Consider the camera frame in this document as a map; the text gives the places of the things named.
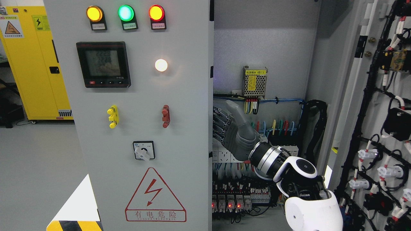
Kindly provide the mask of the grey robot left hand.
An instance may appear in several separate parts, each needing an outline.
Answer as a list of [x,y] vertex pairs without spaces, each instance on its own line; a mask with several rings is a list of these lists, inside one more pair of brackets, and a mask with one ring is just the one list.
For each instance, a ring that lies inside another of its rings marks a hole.
[[260,137],[238,104],[227,100],[225,108],[213,107],[213,138],[237,160],[246,161]]

